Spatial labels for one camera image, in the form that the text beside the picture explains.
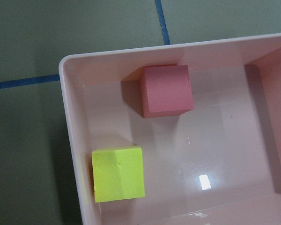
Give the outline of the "red foam block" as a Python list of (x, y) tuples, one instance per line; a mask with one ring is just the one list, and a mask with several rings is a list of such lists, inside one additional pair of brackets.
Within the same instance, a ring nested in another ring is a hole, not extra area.
[(122, 79), (121, 92), (143, 118), (179, 116), (194, 108), (187, 65), (140, 67)]

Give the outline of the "yellow foam block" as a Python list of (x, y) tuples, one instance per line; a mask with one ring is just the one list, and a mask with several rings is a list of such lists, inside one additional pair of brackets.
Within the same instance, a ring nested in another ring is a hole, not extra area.
[(140, 146), (96, 149), (91, 153), (95, 202), (145, 197)]

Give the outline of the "pink plastic bin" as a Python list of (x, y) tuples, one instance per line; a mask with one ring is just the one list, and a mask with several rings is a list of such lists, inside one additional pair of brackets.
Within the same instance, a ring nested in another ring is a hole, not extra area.
[[(187, 65), (194, 109), (145, 119), (138, 78)], [(59, 64), (85, 225), (281, 225), (281, 33), (75, 54)], [(96, 203), (91, 152), (139, 145), (146, 196)]]

